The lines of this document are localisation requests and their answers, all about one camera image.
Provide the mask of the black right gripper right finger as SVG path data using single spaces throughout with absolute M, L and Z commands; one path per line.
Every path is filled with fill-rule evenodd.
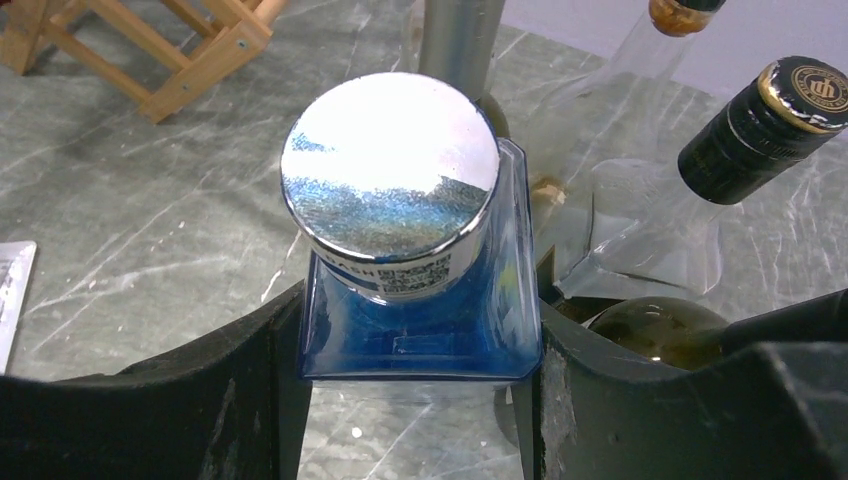
M 526 479 L 843 479 L 847 294 L 829 293 L 694 337 L 686 371 L 558 310 L 538 274 L 544 361 L 512 390 Z

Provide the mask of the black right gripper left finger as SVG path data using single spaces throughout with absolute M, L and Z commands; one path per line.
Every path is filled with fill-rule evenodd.
M 5 479 L 293 479 L 303 288 L 112 375 L 1 380 Z

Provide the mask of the clear whisky bottle black label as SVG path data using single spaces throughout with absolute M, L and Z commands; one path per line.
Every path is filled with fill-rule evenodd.
M 563 297 L 695 299 L 720 280 L 717 216 L 847 126 L 847 78 L 806 56 L 768 64 L 673 160 L 614 158 L 591 173 L 588 236 Z

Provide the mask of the blue labelled clear bottle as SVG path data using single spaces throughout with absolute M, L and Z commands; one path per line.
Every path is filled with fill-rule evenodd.
M 346 81 L 294 122 L 280 172 L 310 249 L 304 379 L 505 384 L 538 367 L 525 156 L 463 93 Z

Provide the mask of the clear round glass bottle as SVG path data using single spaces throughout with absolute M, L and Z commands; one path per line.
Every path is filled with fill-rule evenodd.
M 657 149 L 664 88 L 721 1 L 649 1 L 610 60 L 547 94 L 531 114 L 523 142 L 528 161 L 536 261 L 557 262 L 586 240 L 572 220 L 600 161 Z

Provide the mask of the dark green wine bottle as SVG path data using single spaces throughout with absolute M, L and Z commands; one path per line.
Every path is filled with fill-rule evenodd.
M 651 361 L 687 371 L 759 342 L 847 341 L 847 291 L 729 322 L 693 301 L 651 296 L 615 303 L 582 325 Z

